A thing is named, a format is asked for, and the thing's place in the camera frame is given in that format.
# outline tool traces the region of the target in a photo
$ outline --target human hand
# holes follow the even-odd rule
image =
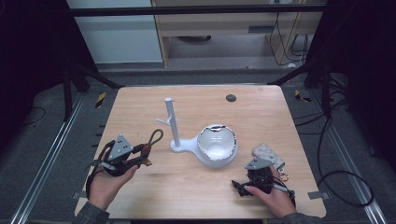
[[[112,176],[104,170],[102,165],[99,165],[97,168],[97,172],[99,173],[95,175],[91,183],[89,202],[106,211],[120,188],[132,179],[136,170],[137,166],[135,165],[125,172],[124,175]]]
[[[280,179],[279,172],[274,168],[274,166],[271,166],[270,168],[273,176]],[[254,196],[260,198],[276,217],[281,218],[297,212],[287,192],[272,188],[271,193],[267,194],[252,186],[245,186],[245,189]]]

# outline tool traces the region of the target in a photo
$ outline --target wooden table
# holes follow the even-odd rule
[[[235,102],[226,96],[234,94]],[[222,168],[209,168],[192,153],[175,153],[164,99],[171,97],[181,138],[193,138],[206,125],[220,123],[236,136],[238,154]],[[240,197],[231,180],[247,182],[245,166],[251,151],[267,144],[286,162],[296,192],[297,210],[324,217],[321,199],[310,200],[307,192],[318,191],[302,144],[294,127],[282,90],[278,86],[161,86],[120,89],[98,147],[119,134],[133,145],[147,143],[161,128],[163,139],[149,155],[152,166],[142,166],[118,193],[107,211],[112,218],[271,218],[268,208],[255,197]],[[76,213],[86,199],[80,198]]]

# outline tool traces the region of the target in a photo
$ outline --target sleeve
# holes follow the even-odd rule
[[[309,217],[301,213],[292,213],[281,218],[283,224],[319,224],[319,217]]]
[[[73,224],[102,224],[106,223],[110,214],[88,202],[78,212]]]

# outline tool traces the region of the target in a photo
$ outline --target small white object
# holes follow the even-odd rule
[[[295,63],[288,63],[288,67],[295,68],[296,64]]]
[[[171,142],[175,152],[191,152],[197,159],[210,167],[220,168],[236,157],[238,146],[233,131],[221,124],[205,127],[192,139],[180,139],[180,146]]]

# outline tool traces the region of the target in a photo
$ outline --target black cable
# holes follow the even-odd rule
[[[330,122],[328,125],[327,125],[327,127],[325,127],[325,132],[330,128],[330,126],[331,126],[331,124],[332,124],[332,122]],[[311,134],[311,135],[317,135],[317,134],[321,134],[322,132],[319,132],[319,133],[298,133],[298,134],[305,134],[305,135],[309,135],[309,134]]]
[[[293,41],[291,42],[290,52],[294,56],[301,57],[301,56],[303,56],[303,54],[306,55],[307,52],[309,51],[308,50],[308,44],[307,44],[308,35],[305,35],[303,49],[294,49],[294,45],[295,45],[295,43],[297,41],[297,37],[298,37],[298,35],[295,35],[294,38],[293,38]]]
[[[337,104],[332,105],[331,110],[338,110],[341,105],[347,105],[347,101],[346,100],[341,100]]]
[[[303,61],[302,64],[305,63],[306,57],[308,55],[308,35],[305,35],[304,39],[304,48],[303,48],[303,57],[300,61]]]
[[[33,121],[31,121],[31,122],[23,123],[22,125],[31,125],[31,124],[34,124],[34,123],[38,122],[39,120],[43,119],[44,116],[46,115],[46,109],[44,109],[44,108],[41,107],[41,106],[34,106],[33,109],[41,109],[41,110],[43,111],[43,114],[40,116],[40,118],[38,118],[38,119],[36,119],[36,120],[33,120]]]
[[[304,115],[304,116],[293,118],[293,119],[304,119],[304,118],[308,118],[308,117],[318,115],[318,114],[322,114],[322,112],[318,112],[318,113],[314,113],[314,114],[310,114],[310,115]]]
[[[277,178],[277,177],[275,177],[275,176],[272,176],[272,178],[274,179],[274,183],[276,183],[276,184],[278,184],[278,185],[280,185],[280,186],[282,186],[282,187],[284,187],[284,188],[287,188],[286,184],[283,183],[283,181],[282,181],[281,179],[279,179],[279,178]]]
[[[318,153],[317,153],[317,163],[318,163],[318,172],[320,175],[320,180],[318,181],[317,185],[319,186],[321,183],[324,183],[327,188],[329,189],[329,191],[331,191],[337,198],[339,198],[341,201],[343,201],[344,203],[347,203],[349,205],[355,206],[355,207],[364,207],[369,205],[370,203],[373,202],[374,200],[374,192],[373,189],[370,187],[370,185],[367,183],[367,181],[365,181],[362,177],[360,177],[359,175],[353,174],[351,172],[348,171],[343,171],[343,170],[336,170],[336,171],[332,171],[327,173],[326,175],[323,174],[321,167],[320,167],[320,149],[321,149],[321,144],[323,141],[323,135],[326,132],[326,126],[328,124],[328,122],[331,121],[331,118],[327,118],[325,121],[325,125],[323,126],[322,132],[320,134],[320,138],[319,138],[319,143],[318,143]],[[326,182],[326,178],[329,177],[330,175],[334,175],[334,174],[347,174],[347,175],[353,175],[355,177],[357,177],[360,181],[362,181],[370,190],[370,199],[367,203],[353,203],[345,198],[343,198],[341,195],[339,195],[332,187],[330,187],[330,185]]]
[[[274,49],[272,48],[272,36],[273,36],[274,30],[275,30],[276,27],[277,27],[277,31],[279,33],[280,43],[282,44],[283,53],[285,54],[286,58],[288,58],[290,60],[288,63],[279,63],[277,61],[277,59],[276,59]],[[273,28],[273,30],[272,30],[272,32],[270,34],[270,38],[269,39],[270,39],[270,49],[271,49],[271,51],[272,51],[272,53],[274,55],[275,62],[276,62],[277,65],[287,65],[289,63],[298,62],[298,60],[290,59],[288,54],[286,53],[285,44],[283,43],[283,38],[282,38],[282,35],[280,34],[280,30],[279,30],[279,12],[276,13],[276,20],[275,20],[274,28]]]
[[[337,102],[336,104],[332,105],[332,106],[330,107],[330,109],[333,110],[333,109],[335,109],[337,106],[343,104],[344,102],[345,102],[345,100],[341,100],[341,101]],[[311,114],[311,115],[306,115],[306,116],[303,116],[303,117],[299,117],[299,118],[297,118],[297,119],[310,117],[310,116],[313,116],[313,115],[316,115],[316,114],[319,114],[319,116],[314,117],[313,119],[308,120],[308,121],[305,121],[305,122],[303,122],[303,123],[295,124],[295,126],[296,126],[296,127],[298,127],[298,126],[303,126],[303,125],[305,125],[305,124],[312,123],[312,122],[314,122],[315,120],[320,119],[321,117],[325,116],[325,113],[319,112],[319,113],[315,113],[315,114]]]
[[[340,94],[342,94],[342,95],[344,95],[345,96],[345,91],[333,91],[331,94],[330,94],[330,97],[332,97],[333,95],[335,95],[335,94],[338,94],[338,93],[340,93]]]

